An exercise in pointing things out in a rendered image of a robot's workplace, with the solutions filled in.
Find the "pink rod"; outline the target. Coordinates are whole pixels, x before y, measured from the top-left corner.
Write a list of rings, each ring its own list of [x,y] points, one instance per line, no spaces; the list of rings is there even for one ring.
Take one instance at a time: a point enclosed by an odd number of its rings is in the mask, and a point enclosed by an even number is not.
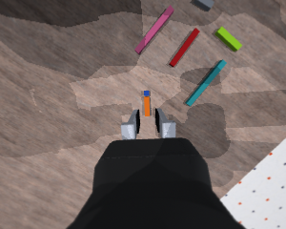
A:
[[[149,44],[149,42],[153,39],[153,37],[157,34],[157,32],[161,29],[161,27],[166,23],[166,21],[173,13],[174,9],[170,5],[153,25],[150,31],[146,34],[146,36],[142,39],[142,41],[138,44],[138,46],[134,49],[138,54],[144,50],[144,48]]]

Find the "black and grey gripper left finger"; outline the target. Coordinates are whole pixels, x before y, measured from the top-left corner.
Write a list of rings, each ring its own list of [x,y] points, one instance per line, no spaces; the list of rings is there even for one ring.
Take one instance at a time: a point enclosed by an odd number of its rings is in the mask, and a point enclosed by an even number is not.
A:
[[[122,140],[136,139],[140,128],[140,113],[139,110],[133,110],[128,122],[121,124]]]

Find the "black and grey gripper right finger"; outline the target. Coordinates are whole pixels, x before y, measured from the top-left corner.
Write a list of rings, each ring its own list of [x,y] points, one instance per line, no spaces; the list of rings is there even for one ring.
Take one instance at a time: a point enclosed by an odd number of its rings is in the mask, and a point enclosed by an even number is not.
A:
[[[168,120],[161,108],[155,109],[155,124],[161,138],[175,138],[175,122]]]

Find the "lime green rod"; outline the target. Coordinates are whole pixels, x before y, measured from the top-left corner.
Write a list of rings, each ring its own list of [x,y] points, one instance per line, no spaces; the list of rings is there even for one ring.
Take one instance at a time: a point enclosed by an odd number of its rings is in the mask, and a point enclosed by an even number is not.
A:
[[[223,43],[225,43],[233,52],[238,51],[242,46],[223,27],[220,27],[214,35],[216,35]]]

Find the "orange rod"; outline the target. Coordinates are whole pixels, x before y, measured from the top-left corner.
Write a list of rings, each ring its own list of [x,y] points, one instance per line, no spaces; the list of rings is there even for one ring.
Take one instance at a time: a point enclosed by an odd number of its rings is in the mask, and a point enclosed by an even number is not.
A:
[[[150,100],[148,96],[144,96],[145,116],[150,116]]]

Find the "red rod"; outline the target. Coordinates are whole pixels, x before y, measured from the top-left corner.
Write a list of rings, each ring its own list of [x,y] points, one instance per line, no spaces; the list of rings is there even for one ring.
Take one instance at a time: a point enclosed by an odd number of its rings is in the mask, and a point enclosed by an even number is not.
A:
[[[183,55],[183,53],[189,48],[189,46],[192,44],[192,42],[194,41],[194,39],[196,38],[196,36],[199,34],[199,30],[197,28],[195,28],[193,30],[193,32],[190,34],[190,36],[187,38],[187,40],[185,41],[185,43],[182,45],[182,47],[180,48],[180,50],[177,52],[177,54],[175,55],[175,57],[173,58],[173,60],[170,62],[169,65],[171,65],[172,67],[175,66],[175,64],[178,62],[178,60],[181,58],[181,56]]]

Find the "grey rod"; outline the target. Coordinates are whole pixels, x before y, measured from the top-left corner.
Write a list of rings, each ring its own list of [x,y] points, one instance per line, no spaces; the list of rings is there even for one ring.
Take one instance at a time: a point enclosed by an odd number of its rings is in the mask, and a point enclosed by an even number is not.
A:
[[[194,4],[205,11],[209,11],[214,4],[213,0],[194,0]]]

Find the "turquoise rod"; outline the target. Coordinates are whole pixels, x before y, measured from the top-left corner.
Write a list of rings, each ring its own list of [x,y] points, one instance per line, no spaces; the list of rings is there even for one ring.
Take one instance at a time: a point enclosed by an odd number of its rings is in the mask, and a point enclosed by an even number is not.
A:
[[[186,101],[187,105],[192,106],[196,99],[202,94],[202,92],[207,88],[207,86],[213,81],[213,79],[217,76],[217,74],[223,69],[226,64],[227,62],[225,62],[224,60],[220,60],[215,65],[211,72],[206,76],[206,78],[202,81],[202,83],[197,87],[197,89]]]

